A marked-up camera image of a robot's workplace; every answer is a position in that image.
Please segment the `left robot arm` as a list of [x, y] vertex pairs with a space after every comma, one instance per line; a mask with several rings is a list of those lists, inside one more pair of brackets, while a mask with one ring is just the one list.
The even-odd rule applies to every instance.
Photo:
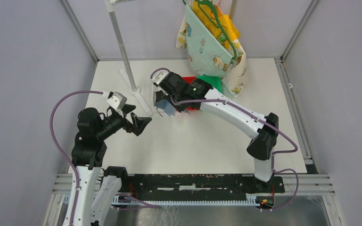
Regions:
[[71, 163], [74, 165], [69, 206], [65, 226], [101, 226], [104, 224], [114, 197], [129, 187], [125, 167], [109, 166], [99, 177], [107, 150], [105, 140], [123, 129], [139, 136], [152, 121], [139, 117], [134, 105], [125, 105], [125, 112], [112, 107], [106, 113], [89, 107], [78, 114]]

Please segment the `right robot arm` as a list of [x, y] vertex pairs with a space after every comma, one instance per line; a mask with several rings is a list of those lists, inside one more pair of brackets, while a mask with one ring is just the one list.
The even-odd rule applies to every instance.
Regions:
[[247, 153], [254, 159], [254, 188], [266, 192], [272, 187], [271, 153], [279, 134], [276, 114], [263, 115], [251, 111], [199, 78], [188, 83], [176, 73], [158, 71], [151, 74], [150, 80], [176, 111], [195, 108], [212, 113], [246, 134], [251, 139]]

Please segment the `blue card holder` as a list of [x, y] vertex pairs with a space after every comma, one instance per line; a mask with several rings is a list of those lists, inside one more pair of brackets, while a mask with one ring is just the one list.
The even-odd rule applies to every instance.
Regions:
[[175, 108], [166, 100], [161, 97], [161, 100], [156, 104], [157, 112], [162, 116], [165, 113], [169, 117], [175, 116]]

